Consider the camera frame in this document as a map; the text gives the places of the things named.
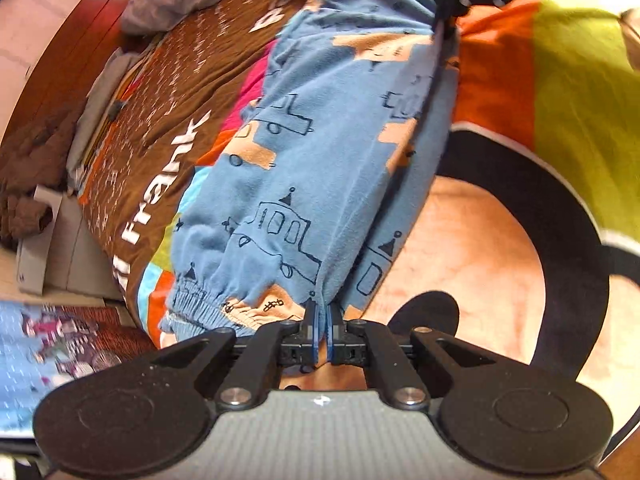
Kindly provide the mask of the colourful paul frank blanket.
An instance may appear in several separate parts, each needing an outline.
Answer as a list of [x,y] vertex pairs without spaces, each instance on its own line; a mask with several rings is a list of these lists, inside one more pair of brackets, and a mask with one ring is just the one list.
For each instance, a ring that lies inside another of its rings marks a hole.
[[639,0],[222,0],[116,94],[79,203],[159,347],[424,324],[639,426]]

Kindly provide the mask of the white bedside table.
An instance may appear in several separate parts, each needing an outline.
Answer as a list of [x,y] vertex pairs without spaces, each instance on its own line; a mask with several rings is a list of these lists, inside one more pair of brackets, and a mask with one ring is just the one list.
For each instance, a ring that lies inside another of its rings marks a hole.
[[90,233],[73,197],[37,186],[35,199],[51,207],[52,221],[39,234],[18,244],[17,287],[41,296],[48,289],[121,300],[110,259]]

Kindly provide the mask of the blue patterned children's pants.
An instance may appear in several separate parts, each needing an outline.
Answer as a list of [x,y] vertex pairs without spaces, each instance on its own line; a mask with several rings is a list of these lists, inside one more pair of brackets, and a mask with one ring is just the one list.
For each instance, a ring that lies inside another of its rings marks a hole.
[[163,344],[370,304],[416,222],[456,99],[433,0],[307,0],[170,242]]

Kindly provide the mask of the grey pillow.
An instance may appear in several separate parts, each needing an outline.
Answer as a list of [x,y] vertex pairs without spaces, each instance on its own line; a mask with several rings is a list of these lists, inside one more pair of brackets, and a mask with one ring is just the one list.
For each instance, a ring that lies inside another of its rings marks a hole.
[[122,78],[141,58],[138,52],[124,52],[116,49],[106,61],[103,70],[96,77],[87,93],[87,101],[78,121],[74,140],[70,146],[66,162],[66,182],[69,188],[78,187],[78,171],[82,154],[89,145],[96,127],[110,104],[112,96]]

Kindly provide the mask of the brown puffer jacket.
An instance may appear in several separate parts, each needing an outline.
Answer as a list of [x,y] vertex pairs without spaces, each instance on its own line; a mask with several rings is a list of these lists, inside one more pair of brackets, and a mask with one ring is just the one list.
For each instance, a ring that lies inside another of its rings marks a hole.
[[53,219],[52,207],[35,199],[39,185],[62,188],[66,160],[84,99],[68,102],[47,116],[7,134],[1,144],[1,246],[14,250],[41,233]]

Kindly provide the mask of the wooden headboard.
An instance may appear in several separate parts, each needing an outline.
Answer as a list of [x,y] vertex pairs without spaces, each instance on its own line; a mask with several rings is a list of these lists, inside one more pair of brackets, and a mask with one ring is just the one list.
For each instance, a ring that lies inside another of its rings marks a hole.
[[129,0],[1,0],[1,133],[82,98],[118,48],[149,41],[120,30]]

